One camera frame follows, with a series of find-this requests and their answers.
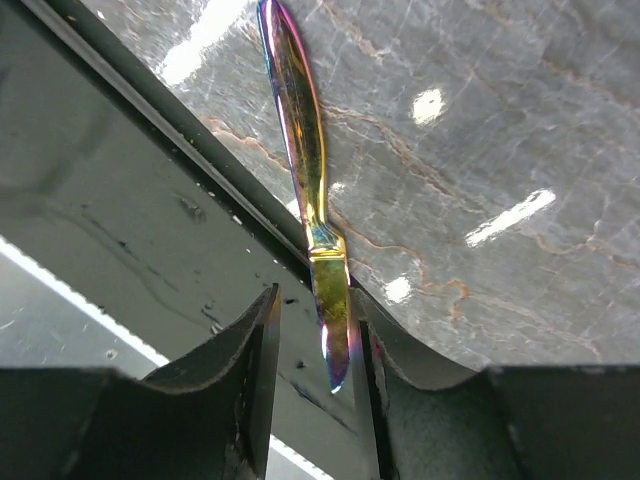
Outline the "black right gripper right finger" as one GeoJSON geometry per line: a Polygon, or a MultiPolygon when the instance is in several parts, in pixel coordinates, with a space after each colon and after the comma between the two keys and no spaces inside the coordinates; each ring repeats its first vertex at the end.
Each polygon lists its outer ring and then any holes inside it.
{"type": "Polygon", "coordinates": [[[466,368],[362,290],[352,372],[370,479],[635,479],[635,365],[466,368]]]}

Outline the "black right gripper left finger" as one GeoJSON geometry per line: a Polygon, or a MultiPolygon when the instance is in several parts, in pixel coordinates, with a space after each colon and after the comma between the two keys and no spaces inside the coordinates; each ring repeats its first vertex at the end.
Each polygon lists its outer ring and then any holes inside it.
{"type": "Polygon", "coordinates": [[[265,289],[231,325],[142,379],[107,368],[1,372],[5,479],[261,479],[280,344],[265,289]]]}

